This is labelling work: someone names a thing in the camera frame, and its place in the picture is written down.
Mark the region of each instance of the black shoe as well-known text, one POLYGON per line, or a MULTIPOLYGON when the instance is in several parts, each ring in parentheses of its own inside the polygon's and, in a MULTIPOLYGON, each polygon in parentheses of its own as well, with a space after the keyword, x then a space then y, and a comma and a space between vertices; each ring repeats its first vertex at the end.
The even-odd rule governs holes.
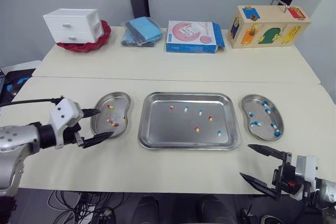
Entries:
POLYGON ((235 224, 226 206, 213 195, 205 195, 198 203, 200 221, 204 223, 235 224))
POLYGON ((134 211, 132 224, 159 224, 159 204, 152 196, 144 196, 134 211))

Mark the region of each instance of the table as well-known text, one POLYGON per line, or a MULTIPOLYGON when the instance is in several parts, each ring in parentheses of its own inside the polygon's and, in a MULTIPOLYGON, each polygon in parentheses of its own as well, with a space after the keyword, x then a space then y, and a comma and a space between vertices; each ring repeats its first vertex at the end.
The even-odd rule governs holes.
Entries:
POLYGON ((186 54, 165 51, 162 38, 154 48, 120 45, 122 27, 112 27, 107 45, 79 54, 55 45, 34 72, 37 77, 134 80, 312 83, 320 80, 295 46, 232 49, 223 30, 225 51, 186 54))
MULTIPOLYGON (((267 144, 296 155, 318 158, 319 177, 336 180, 336 111, 320 85, 284 83, 232 83, 199 81, 110 80, 93 78, 32 77, 15 100, 56 98, 64 95, 82 108, 92 108, 105 94, 126 92, 132 99, 129 124, 123 135, 83 150, 77 145, 49 148, 25 160, 20 187, 80 191, 157 193, 257 193, 239 175, 250 174, 270 185, 280 161, 262 156, 247 144, 267 144), (148 150, 138 141, 144 98, 154 91, 221 92, 235 107, 242 143, 233 151, 148 150), (257 93, 280 111, 285 133, 278 141, 264 142, 244 127, 242 98, 257 93)), ((0 125, 48 122, 49 103, 9 106, 0 125)), ((80 122, 80 134, 91 137, 89 119, 80 122)))

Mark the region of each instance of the cardboard box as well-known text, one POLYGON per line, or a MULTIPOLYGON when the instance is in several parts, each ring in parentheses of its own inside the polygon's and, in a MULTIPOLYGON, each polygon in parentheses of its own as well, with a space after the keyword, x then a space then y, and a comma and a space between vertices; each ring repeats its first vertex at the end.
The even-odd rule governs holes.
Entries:
POLYGON ((212 22, 169 21, 167 52, 215 53, 225 48, 221 27, 212 22))

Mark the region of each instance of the kidney-shaped tray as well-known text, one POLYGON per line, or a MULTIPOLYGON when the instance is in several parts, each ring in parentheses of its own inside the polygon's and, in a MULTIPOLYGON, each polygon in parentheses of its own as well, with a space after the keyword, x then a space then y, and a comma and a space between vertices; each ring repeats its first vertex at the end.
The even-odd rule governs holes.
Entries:
POLYGON ((232 150, 240 143, 232 101, 220 93, 149 94, 138 137, 154 149, 232 150))
POLYGON ((91 117, 91 131, 93 134, 114 132, 116 137, 127 127, 127 111, 131 98, 123 92, 114 92, 105 95, 95 106, 100 113, 91 117))
POLYGON ((241 101, 247 128, 261 140, 274 141, 284 134, 284 123, 277 107, 266 97, 249 94, 241 101))

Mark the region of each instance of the rectangular stainless steel tray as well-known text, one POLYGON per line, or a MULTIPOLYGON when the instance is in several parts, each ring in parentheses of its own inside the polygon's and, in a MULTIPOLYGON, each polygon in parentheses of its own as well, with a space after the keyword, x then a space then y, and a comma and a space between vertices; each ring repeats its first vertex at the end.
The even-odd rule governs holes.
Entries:
POLYGON ((232 150, 240 143, 232 101, 220 93, 149 94, 138 137, 144 147, 153 149, 232 150))

